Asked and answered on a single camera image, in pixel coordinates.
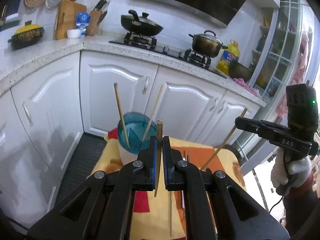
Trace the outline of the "right gloved hand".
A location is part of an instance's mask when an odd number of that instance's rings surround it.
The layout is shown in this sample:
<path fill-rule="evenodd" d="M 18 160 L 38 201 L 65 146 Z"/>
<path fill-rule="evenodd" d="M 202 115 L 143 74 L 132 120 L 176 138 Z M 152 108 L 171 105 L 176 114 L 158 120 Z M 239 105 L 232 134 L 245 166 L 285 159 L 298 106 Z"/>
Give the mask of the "right gloved hand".
<path fill-rule="evenodd" d="M 283 161 L 284 151 L 278 148 L 276 160 L 271 171 L 271 182 L 274 188 L 280 185 L 286 185 L 289 182 L 289 176 L 296 175 L 292 183 L 292 188 L 302 186 L 311 175 L 311 161 L 309 157 L 300 160 L 289 161 L 285 164 Z"/>

